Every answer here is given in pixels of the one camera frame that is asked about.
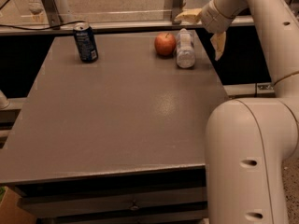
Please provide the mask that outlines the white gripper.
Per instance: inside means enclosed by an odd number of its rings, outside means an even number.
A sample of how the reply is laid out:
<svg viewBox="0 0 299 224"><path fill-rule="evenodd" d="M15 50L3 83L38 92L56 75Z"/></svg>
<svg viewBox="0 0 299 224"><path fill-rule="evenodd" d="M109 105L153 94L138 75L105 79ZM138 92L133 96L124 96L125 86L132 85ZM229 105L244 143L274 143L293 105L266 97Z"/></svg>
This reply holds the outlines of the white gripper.
<svg viewBox="0 0 299 224"><path fill-rule="evenodd" d="M215 50L215 60L218 61L225 50L226 33L238 14L239 5L236 2L222 2L211 0L202 9L187 9L177 14L175 21L184 21L196 24L201 20L203 27L214 34L210 38L213 49Z"/></svg>

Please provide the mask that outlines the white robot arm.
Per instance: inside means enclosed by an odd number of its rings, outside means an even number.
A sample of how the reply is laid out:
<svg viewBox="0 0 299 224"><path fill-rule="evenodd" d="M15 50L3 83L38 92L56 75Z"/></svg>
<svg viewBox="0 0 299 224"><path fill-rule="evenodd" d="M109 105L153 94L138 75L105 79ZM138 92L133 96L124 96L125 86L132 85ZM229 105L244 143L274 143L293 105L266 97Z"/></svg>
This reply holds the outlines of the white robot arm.
<svg viewBox="0 0 299 224"><path fill-rule="evenodd" d="M249 9L275 92L219 105L206 126L209 224L289 224L282 162L299 153L299 23L284 0L211 0L180 21L225 32Z"/></svg>

